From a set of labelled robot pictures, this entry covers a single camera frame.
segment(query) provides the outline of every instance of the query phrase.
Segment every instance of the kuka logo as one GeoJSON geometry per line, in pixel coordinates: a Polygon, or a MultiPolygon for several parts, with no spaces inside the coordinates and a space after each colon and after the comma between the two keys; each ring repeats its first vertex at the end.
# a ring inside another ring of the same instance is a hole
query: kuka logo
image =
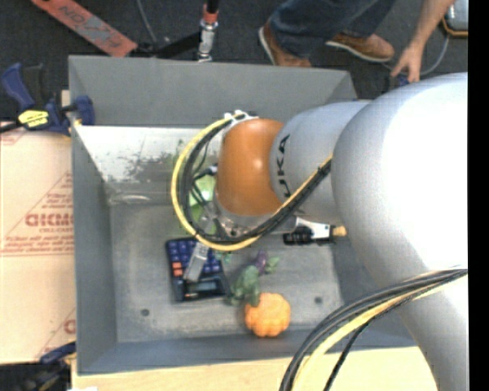
{"type": "Polygon", "coordinates": [[[290,137],[289,134],[287,134],[286,136],[284,136],[280,143],[279,143],[279,147],[278,147],[278,151],[280,153],[280,155],[277,156],[277,177],[279,177],[277,179],[277,181],[279,182],[279,184],[281,186],[284,187],[284,192],[283,192],[283,195],[285,198],[289,198],[292,193],[290,192],[290,189],[288,187],[288,183],[286,182],[286,180],[284,179],[284,170],[283,170],[283,166],[284,166],[284,146],[286,145],[286,141],[288,140],[288,138],[290,137]]]}
{"type": "Polygon", "coordinates": [[[74,216],[70,213],[31,213],[25,216],[25,224],[30,227],[71,226],[74,216]]]}

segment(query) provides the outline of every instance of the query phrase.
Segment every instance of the human hand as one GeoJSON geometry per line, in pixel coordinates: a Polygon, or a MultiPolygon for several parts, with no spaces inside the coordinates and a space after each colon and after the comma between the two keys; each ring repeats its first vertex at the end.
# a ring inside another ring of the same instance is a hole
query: human hand
{"type": "Polygon", "coordinates": [[[410,44],[400,55],[398,63],[391,71],[391,76],[396,77],[402,71],[407,71],[407,80],[417,82],[421,79],[422,46],[410,44]]]}

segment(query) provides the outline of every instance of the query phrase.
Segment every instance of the blue clamp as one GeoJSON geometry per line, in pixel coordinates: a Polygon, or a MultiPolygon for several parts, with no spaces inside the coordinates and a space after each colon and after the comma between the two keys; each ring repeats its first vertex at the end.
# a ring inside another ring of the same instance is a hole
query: blue clamp
{"type": "Polygon", "coordinates": [[[24,83],[20,63],[10,66],[2,74],[2,85],[6,92],[19,104],[20,124],[27,130],[46,130],[70,136],[71,122],[67,117],[67,112],[77,112],[83,125],[93,125],[95,123],[95,111],[92,101],[86,95],[75,98],[69,106],[59,108],[54,99],[50,99],[44,106],[43,111],[28,112],[36,105],[34,98],[29,93],[24,83]]]}

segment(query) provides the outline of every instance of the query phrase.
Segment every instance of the floor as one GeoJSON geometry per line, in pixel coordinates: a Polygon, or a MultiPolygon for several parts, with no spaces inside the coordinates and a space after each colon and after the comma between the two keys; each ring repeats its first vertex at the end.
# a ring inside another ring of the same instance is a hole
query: floor
{"type": "MultiPolygon", "coordinates": [[[[76,1],[132,40],[140,43],[154,41],[162,47],[197,31],[204,0],[140,0],[154,37],[144,26],[137,0],[76,1]]],[[[218,38],[212,52],[214,62],[268,64],[258,44],[257,30],[283,1],[221,0],[218,38]]],[[[412,33],[420,5],[421,0],[398,0],[378,30],[393,43],[397,53],[412,33]]],[[[428,42],[424,69],[436,64],[445,39],[445,32],[438,27],[428,42]]],[[[58,94],[68,84],[68,55],[96,53],[98,51],[92,45],[39,11],[28,0],[0,0],[0,75],[17,62],[24,66],[43,64],[43,89],[47,94],[58,94]]],[[[178,58],[192,59],[192,52],[178,58]]],[[[375,99],[391,86],[387,66],[361,61],[344,51],[323,47],[312,55],[311,61],[316,67],[350,71],[361,99],[375,99]]],[[[445,55],[428,77],[467,69],[468,39],[451,38],[445,55]]],[[[16,102],[7,96],[0,83],[0,118],[14,117],[16,107],[16,102]]],[[[40,369],[35,366],[0,367],[0,390],[13,389],[27,375],[40,369]]]]}

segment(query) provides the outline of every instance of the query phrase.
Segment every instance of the cardboard sheet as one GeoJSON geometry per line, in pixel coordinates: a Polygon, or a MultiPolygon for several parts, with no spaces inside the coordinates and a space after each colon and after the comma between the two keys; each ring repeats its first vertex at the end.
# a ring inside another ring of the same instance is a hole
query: cardboard sheet
{"type": "Polygon", "coordinates": [[[0,139],[0,364],[36,362],[76,336],[71,139],[0,139]]]}

